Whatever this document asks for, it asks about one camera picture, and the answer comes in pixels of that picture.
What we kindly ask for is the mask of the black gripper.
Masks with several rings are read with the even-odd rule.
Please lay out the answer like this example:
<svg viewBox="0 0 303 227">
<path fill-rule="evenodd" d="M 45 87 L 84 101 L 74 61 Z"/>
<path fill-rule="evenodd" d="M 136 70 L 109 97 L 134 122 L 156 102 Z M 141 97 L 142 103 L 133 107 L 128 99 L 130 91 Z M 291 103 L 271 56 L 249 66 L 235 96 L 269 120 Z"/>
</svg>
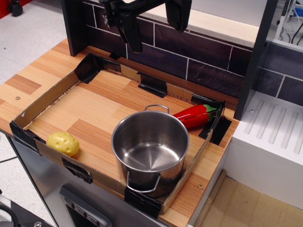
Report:
<svg viewBox="0 0 303 227">
<path fill-rule="evenodd" d="M 109 26 L 115 26 L 122 40 L 129 44 L 136 53 L 143 51 L 137 15 L 141 7 L 141 0 L 129 3 L 124 0 L 100 0 L 105 9 L 105 20 Z"/>
</svg>

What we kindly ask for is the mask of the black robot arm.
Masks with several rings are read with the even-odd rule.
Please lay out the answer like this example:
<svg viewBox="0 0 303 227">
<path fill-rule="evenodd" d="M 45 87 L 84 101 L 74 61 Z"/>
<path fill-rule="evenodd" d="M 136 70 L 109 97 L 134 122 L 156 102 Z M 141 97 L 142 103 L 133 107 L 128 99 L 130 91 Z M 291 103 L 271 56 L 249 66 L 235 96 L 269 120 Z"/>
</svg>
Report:
<svg viewBox="0 0 303 227">
<path fill-rule="evenodd" d="M 137 16 L 165 4 L 168 24 L 179 32 L 187 28 L 192 1 L 190 0 L 101 0 L 105 8 L 105 24 L 116 27 L 122 40 L 133 52 L 143 51 Z"/>
</svg>

